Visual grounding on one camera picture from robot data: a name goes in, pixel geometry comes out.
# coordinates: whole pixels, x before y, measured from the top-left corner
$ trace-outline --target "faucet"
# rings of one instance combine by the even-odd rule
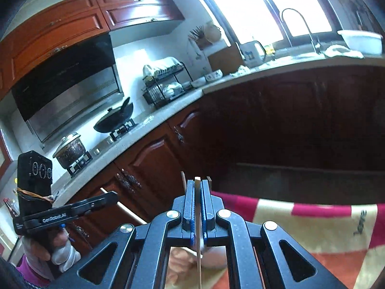
[[[284,9],[284,10],[281,12],[281,22],[284,22],[284,19],[283,19],[283,12],[286,11],[286,10],[288,10],[288,9],[290,9],[290,10],[292,10],[292,11],[294,11],[294,12],[297,12],[297,13],[301,16],[301,18],[302,18],[303,22],[305,23],[306,28],[307,28],[307,30],[308,30],[308,32],[309,32],[310,41],[311,41],[311,45],[313,46],[314,52],[317,53],[317,54],[320,54],[320,53],[321,53],[321,45],[320,45],[320,42],[319,42],[319,40],[318,40],[317,44],[315,44],[314,37],[313,37],[313,34],[312,34],[311,31],[310,31],[310,28],[309,28],[309,26],[308,26],[308,23],[306,22],[305,18],[303,17],[303,15],[302,15],[300,12],[298,12],[296,9],[292,9],[292,8],[290,8],[290,7]]]

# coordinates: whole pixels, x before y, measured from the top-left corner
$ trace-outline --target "floor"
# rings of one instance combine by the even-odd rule
[[[305,204],[385,203],[385,172],[343,172],[235,164],[212,176],[213,190]]]

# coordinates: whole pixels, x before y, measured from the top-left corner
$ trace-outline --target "silver screw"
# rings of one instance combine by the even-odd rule
[[[271,221],[271,220],[265,222],[265,223],[264,223],[264,226],[265,226],[265,228],[266,228],[267,230],[271,230],[271,231],[276,230],[276,229],[278,228],[277,223],[276,223],[276,222],[273,222],[273,221]]]
[[[229,218],[231,215],[231,212],[229,210],[226,210],[225,208],[218,211],[218,215],[222,218]]]
[[[133,230],[134,230],[134,228],[130,224],[121,225],[121,232],[122,233],[129,233],[129,232],[132,232]]]
[[[175,210],[168,211],[166,213],[168,218],[177,218],[179,216],[179,212]]]

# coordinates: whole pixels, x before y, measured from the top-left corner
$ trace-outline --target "range hood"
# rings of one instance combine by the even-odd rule
[[[109,34],[87,39],[43,62],[12,88],[16,105],[42,143],[62,137],[124,96]]]

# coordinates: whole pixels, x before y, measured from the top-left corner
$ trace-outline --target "brown cutting board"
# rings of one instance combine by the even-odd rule
[[[223,75],[235,73],[244,65],[238,45],[234,44],[208,56],[212,71],[220,69]]]

